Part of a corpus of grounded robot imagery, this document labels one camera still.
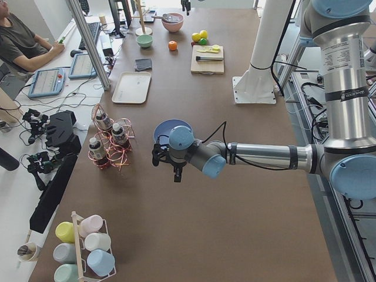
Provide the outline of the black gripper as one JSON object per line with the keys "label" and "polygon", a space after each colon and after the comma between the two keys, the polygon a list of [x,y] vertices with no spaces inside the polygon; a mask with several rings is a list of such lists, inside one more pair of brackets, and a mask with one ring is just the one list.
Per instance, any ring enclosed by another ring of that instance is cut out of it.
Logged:
{"label": "black gripper", "polygon": [[157,167],[160,162],[168,163],[174,167],[174,182],[180,183],[182,181],[182,171],[184,162],[175,162],[169,154],[169,145],[155,143],[152,149],[152,164]]}
{"label": "black gripper", "polygon": [[186,15],[189,15],[190,13],[190,1],[189,0],[181,0],[180,1],[182,8],[186,8]]}

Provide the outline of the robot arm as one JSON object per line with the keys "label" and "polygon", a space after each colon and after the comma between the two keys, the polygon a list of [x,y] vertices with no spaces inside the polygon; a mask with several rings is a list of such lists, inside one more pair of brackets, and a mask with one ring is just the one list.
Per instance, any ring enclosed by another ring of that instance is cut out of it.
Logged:
{"label": "robot arm", "polygon": [[375,138],[368,113],[362,35],[369,27],[369,1],[305,1],[300,34],[321,50],[328,138],[322,144],[254,145],[196,139],[183,124],[162,122],[154,132],[152,163],[169,163],[174,179],[191,164],[215,178],[225,165],[304,170],[324,176],[350,199],[375,197]]}

